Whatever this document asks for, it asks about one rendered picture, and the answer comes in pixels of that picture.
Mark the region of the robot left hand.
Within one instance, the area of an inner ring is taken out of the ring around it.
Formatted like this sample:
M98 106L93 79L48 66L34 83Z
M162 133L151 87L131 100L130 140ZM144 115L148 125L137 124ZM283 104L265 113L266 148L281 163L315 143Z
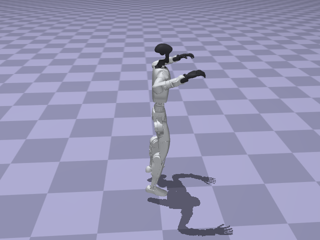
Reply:
M187 59L187 57L191 57L192 59L194 58L194 55L192 53L184 53L184 54L181 54L181 55L177 55L176 57L174 57L172 60L175 62L175 61L180 61L182 58L185 58Z

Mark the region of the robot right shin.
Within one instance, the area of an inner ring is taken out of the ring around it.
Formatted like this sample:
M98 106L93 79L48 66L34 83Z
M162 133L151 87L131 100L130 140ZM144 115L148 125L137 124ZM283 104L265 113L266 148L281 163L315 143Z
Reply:
M156 189L156 185L163 171L165 160L164 162L162 162L161 157L158 155L153 157L153 163L151 167L152 180L151 180L151 187L150 187L153 190Z

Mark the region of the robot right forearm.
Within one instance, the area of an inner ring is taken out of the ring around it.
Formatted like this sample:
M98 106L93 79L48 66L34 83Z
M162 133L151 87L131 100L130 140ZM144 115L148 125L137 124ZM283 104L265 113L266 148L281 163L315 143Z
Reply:
M179 75L177 78L173 78L173 79L170 79L170 80L167 80L167 81L162 81L162 82L158 82L158 83L155 83L153 85L153 87L159 87L159 86L162 86L163 89L166 91L170 88L174 88L174 87L178 87L179 85L183 85L185 83L181 83L180 80L185 78L184 75Z

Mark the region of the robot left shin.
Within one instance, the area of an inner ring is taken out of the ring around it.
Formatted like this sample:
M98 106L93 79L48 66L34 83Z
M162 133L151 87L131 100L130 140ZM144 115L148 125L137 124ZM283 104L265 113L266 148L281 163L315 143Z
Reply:
M149 144L149 156L150 156L150 164L149 165L150 165L150 167L152 167L152 164L153 164L153 156L154 156L154 154L159 153L159 152L160 152L159 151L159 147L153 147L151 144Z

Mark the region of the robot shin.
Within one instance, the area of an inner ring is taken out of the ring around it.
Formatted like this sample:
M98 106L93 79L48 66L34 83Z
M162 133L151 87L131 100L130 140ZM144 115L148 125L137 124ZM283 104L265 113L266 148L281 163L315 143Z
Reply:
M153 156L154 156L154 154L159 153L159 152L160 152L159 151L159 147L153 147L151 144L149 144L149 156L150 156L150 164L149 165L150 165L150 167L152 167L152 164L153 164Z
M150 187L153 190L156 189L156 185L163 171L165 160L164 162L162 162L161 157L158 155L153 157L153 163L151 167L152 180L151 180L151 187Z

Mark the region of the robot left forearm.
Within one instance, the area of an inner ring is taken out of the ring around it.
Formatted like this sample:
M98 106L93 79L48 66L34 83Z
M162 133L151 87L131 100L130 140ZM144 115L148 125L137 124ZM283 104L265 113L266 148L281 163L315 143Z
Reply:
M169 57L169 63L165 63L165 65L169 65L169 64L178 62L178 60L177 60L177 61L173 61L173 58L175 58L175 57L176 57L176 55L173 56L173 57ZM164 58L164 59L165 59L165 58ZM161 59L161 60L164 60L164 59ZM158 62L159 62L159 60L154 61L153 64L158 63Z

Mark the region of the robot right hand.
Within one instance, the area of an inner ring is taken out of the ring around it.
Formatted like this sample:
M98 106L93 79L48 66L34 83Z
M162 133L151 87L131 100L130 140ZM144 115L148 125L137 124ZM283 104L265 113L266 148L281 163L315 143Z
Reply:
M185 83L185 82L188 82L189 79L195 78L195 77L197 77L197 76L204 76L204 78L206 78L206 75L205 75L205 73L204 73L202 70L193 70L193 71L189 72L188 74L183 74L183 76L184 76L185 78L182 78L182 79L180 80L180 82L181 82L182 84Z

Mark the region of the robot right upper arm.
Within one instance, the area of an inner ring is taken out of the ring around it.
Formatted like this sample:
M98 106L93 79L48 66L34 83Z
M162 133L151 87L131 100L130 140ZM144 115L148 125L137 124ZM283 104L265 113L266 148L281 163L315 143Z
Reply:
M156 83L160 83L163 81L167 81L168 80L168 74L165 71L161 71L157 76L156 76L156 80L154 82L154 84ZM161 94L164 89L162 86L157 86L157 87L153 87L152 86L152 90L156 93L156 94Z

